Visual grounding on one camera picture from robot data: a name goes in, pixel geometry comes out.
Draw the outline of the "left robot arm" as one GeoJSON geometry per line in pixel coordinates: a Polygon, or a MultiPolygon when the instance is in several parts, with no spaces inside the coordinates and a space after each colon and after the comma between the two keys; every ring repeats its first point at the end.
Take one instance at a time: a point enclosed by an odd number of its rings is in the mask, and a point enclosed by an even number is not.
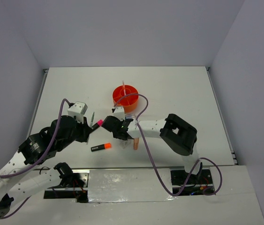
{"type": "Polygon", "coordinates": [[[29,136],[11,160],[0,169],[0,219],[7,218],[11,207],[26,202],[46,188],[85,186],[85,179],[74,173],[67,163],[58,163],[39,176],[23,181],[29,171],[55,157],[71,143],[85,143],[92,129],[87,119],[61,116],[49,127],[29,136]]]}

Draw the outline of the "green thin highlighter pen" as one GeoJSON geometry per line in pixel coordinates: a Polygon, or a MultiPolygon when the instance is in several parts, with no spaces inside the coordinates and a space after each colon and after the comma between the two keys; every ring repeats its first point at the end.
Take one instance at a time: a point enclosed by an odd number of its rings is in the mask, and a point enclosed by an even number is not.
{"type": "MultiPolygon", "coordinates": [[[[90,122],[90,124],[89,124],[89,127],[90,127],[91,129],[92,129],[92,126],[93,126],[94,117],[95,117],[95,112],[93,112],[92,117],[91,117],[91,122],[90,122]]],[[[88,139],[87,139],[87,142],[86,142],[87,145],[88,145],[88,143],[89,143],[89,139],[90,139],[90,135],[88,136],[88,139]]]]}

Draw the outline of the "orange black highlighter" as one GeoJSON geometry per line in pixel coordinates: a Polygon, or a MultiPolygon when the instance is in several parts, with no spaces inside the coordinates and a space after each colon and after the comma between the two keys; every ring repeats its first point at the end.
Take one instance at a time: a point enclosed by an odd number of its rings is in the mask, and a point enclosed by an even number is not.
{"type": "Polygon", "coordinates": [[[105,143],[97,146],[91,147],[91,152],[99,151],[99,150],[106,150],[112,147],[111,143],[105,143]]]}

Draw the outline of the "orange thin highlighter pen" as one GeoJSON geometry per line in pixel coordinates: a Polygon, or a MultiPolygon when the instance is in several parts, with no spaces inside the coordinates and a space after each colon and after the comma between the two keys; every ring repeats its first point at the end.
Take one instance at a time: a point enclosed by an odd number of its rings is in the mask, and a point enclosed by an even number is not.
{"type": "Polygon", "coordinates": [[[126,96],[126,88],[125,88],[125,83],[124,83],[124,81],[122,81],[122,89],[123,89],[123,94],[124,94],[124,96],[126,96]]]}

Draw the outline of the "pink black highlighter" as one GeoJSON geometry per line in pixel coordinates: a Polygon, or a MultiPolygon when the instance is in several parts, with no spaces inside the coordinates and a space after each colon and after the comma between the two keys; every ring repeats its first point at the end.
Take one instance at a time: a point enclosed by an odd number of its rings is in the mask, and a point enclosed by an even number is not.
{"type": "Polygon", "coordinates": [[[97,121],[97,122],[91,127],[92,131],[95,131],[95,130],[97,130],[98,128],[100,128],[100,127],[102,126],[103,122],[104,122],[103,120],[99,120],[99,121],[97,121]]]}

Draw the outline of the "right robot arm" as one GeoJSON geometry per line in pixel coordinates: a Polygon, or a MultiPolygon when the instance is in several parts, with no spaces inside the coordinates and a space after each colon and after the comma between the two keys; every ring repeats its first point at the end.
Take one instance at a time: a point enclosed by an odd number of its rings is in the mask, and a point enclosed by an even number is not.
{"type": "Polygon", "coordinates": [[[175,114],[169,114],[165,119],[120,120],[107,116],[102,127],[120,140],[137,138],[160,138],[176,154],[182,157],[186,180],[197,183],[202,178],[202,163],[196,149],[197,129],[175,114]]]}

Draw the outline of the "clear bottle blue cap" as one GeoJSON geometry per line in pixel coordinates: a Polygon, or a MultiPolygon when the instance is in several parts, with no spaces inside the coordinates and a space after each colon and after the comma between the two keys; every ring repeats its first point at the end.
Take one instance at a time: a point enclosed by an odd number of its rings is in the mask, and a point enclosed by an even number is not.
{"type": "Polygon", "coordinates": [[[127,119],[133,119],[133,120],[135,120],[136,119],[136,115],[135,114],[127,114],[127,115],[125,115],[125,119],[127,120],[127,119]]]}

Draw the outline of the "orange translucent eraser case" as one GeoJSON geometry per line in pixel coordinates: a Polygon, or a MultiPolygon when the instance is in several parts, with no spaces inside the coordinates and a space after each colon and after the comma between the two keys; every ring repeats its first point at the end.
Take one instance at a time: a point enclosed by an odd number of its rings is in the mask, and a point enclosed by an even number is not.
{"type": "Polygon", "coordinates": [[[139,138],[135,138],[133,140],[133,149],[137,150],[138,149],[138,145],[139,145],[139,138]]]}

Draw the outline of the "silver foil tape panel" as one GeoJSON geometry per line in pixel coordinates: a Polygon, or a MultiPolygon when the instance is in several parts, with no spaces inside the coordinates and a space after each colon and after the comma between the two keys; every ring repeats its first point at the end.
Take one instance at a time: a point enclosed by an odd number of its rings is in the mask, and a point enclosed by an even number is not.
{"type": "Polygon", "coordinates": [[[91,170],[90,203],[135,203],[172,201],[153,169],[91,170]]]}

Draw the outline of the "orange round compartment organizer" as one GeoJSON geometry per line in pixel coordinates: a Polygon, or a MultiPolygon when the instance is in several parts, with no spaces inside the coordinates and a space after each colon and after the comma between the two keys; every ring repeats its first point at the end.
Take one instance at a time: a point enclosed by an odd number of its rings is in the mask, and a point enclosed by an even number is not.
{"type": "Polygon", "coordinates": [[[126,88],[126,96],[123,94],[122,86],[118,86],[113,91],[113,103],[116,106],[123,106],[125,113],[130,113],[137,108],[138,105],[138,95],[130,95],[130,94],[138,94],[138,91],[135,87],[130,85],[125,85],[126,88]]]}

